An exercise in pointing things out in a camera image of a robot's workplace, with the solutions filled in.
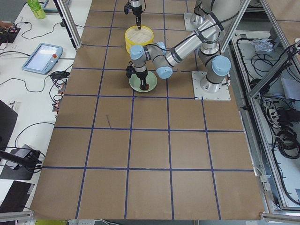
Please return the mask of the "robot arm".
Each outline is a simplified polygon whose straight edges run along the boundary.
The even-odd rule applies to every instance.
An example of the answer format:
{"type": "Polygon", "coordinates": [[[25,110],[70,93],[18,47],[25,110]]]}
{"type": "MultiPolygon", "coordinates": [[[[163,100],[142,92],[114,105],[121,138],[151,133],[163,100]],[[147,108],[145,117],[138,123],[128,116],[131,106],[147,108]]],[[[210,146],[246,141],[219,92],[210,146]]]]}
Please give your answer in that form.
{"type": "Polygon", "coordinates": [[[201,80],[202,89],[212,93],[222,86],[223,79],[231,68],[229,59],[219,52],[220,32],[226,30],[239,14],[238,0],[198,0],[194,7],[193,31],[174,47],[167,49],[162,42],[134,45],[130,49],[131,61],[126,69],[126,76],[135,74],[140,80],[139,88],[148,90],[148,69],[146,62],[152,61],[157,75],[167,79],[173,74],[173,68],[189,54],[198,51],[198,56],[208,72],[201,80]]]}
{"type": "Polygon", "coordinates": [[[141,29],[141,15],[143,13],[142,1],[141,0],[130,0],[130,8],[133,15],[135,16],[135,22],[138,29],[141,29]]]}

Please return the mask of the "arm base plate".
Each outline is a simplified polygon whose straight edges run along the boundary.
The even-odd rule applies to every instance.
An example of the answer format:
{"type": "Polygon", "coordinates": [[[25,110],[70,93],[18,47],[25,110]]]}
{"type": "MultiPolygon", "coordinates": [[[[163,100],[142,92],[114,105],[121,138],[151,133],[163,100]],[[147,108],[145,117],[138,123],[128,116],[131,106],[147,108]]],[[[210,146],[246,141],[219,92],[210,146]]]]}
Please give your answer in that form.
{"type": "Polygon", "coordinates": [[[195,27],[199,26],[203,22],[203,18],[195,13],[188,13],[185,12],[184,16],[184,23],[185,23],[185,30],[192,31],[195,27]]]}
{"type": "Polygon", "coordinates": [[[230,101],[229,87],[226,79],[219,84],[212,84],[207,80],[207,72],[192,71],[192,82],[195,100],[230,101]]]}

